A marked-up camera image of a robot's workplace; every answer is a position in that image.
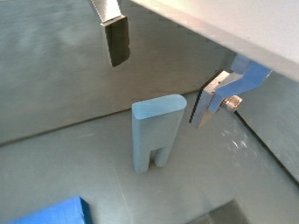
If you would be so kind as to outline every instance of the blue block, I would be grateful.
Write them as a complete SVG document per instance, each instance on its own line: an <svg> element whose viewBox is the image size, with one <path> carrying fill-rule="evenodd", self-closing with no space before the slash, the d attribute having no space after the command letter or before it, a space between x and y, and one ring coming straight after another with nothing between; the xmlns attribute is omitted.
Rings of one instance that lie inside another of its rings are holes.
<svg viewBox="0 0 299 224"><path fill-rule="evenodd" d="M76 196L6 224L92 224L89 205Z"/></svg>
<svg viewBox="0 0 299 224"><path fill-rule="evenodd" d="M140 101L132 105L134 172L148 170L150 152L154 165L165 166L186 101L178 94Z"/></svg>

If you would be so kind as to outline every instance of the dark blue block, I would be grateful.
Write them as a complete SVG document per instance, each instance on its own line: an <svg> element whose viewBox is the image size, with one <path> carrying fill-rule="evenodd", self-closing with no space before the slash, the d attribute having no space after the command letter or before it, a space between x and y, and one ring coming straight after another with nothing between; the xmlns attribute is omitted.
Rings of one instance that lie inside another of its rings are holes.
<svg viewBox="0 0 299 224"><path fill-rule="evenodd" d="M89 205L76 196L6 224L92 224Z"/></svg>

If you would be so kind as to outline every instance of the white panel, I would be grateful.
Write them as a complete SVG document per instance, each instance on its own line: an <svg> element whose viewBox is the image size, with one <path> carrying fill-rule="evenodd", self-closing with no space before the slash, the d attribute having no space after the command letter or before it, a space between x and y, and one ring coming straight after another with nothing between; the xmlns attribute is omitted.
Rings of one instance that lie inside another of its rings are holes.
<svg viewBox="0 0 299 224"><path fill-rule="evenodd" d="M296 0L133 0L299 81Z"/></svg>

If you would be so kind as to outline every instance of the upright block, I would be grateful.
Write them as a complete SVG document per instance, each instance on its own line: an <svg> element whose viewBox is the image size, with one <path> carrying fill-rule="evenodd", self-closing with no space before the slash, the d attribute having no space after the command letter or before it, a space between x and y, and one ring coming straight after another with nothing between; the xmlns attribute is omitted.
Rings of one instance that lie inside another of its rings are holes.
<svg viewBox="0 0 299 224"><path fill-rule="evenodd" d="M92 224L89 205L77 196L6 224Z"/></svg>
<svg viewBox="0 0 299 224"><path fill-rule="evenodd" d="M133 103L133 163L137 173L148 170L150 151L156 150L156 166L165 165L185 106L186 101L178 94Z"/></svg>

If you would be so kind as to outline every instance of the metal bracket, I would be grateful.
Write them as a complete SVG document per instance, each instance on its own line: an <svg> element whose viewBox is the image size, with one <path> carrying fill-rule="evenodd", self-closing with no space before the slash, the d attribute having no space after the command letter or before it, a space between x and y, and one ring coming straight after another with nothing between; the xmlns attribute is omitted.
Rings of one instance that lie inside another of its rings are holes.
<svg viewBox="0 0 299 224"><path fill-rule="evenodd" d="M129 57L129 38L126 17L121 15L117 0L89 0L92 9L100 17L100 30L112 67Z"/></svg>
<svg viewBox="0 0 299 224"><path fill-rule="evenodd" d="M221 72L201 90L190 116L190 124L196 128L206 122L220 107L233 112L241 102L236 95L257 88L271 74L267 67L241 55L236 56L231 70L233 73Z"/></svg>

